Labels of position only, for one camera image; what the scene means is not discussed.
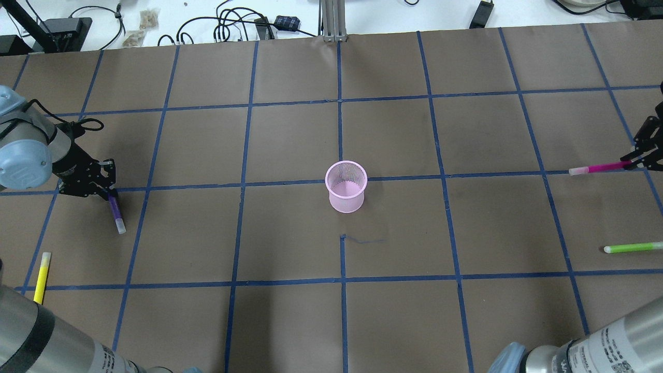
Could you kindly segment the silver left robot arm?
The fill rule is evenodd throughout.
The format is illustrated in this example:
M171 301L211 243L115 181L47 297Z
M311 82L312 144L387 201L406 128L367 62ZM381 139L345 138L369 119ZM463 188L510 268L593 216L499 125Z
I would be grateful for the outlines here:
M2 190L37 188L51 176L60 194L100 196L111 206L120 234L116 165L98 161L76 144L89 130L85 120L65 121L37 99L26 100L2 87ZM167 372L145 368L114 352L43 306L2 285L2 372Z

